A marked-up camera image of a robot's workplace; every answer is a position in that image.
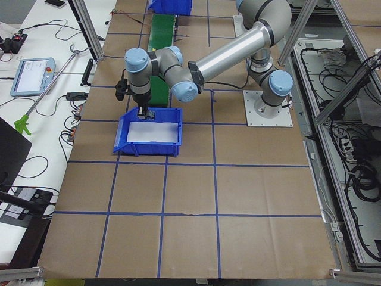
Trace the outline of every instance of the green grabber claw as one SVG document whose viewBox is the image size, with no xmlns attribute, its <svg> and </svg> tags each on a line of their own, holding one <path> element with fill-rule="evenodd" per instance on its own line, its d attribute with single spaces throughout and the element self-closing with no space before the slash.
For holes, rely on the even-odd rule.
<svg viewBox="0 0 381 286">
<path fill-rule="evenodd" d="M 27 133 L 28 135 L 32 135 L 32 133 L 29 132 L 28 128 L 26 127 L 28 123 L 26 123 L 29 119 L 28 115 L 23 115 L 21 119 L 16 120 L 14 122 L 14 126 L 16 127 L 16 130 L 20 133 L 23 134 L 23 131 Z"/>
</svg>

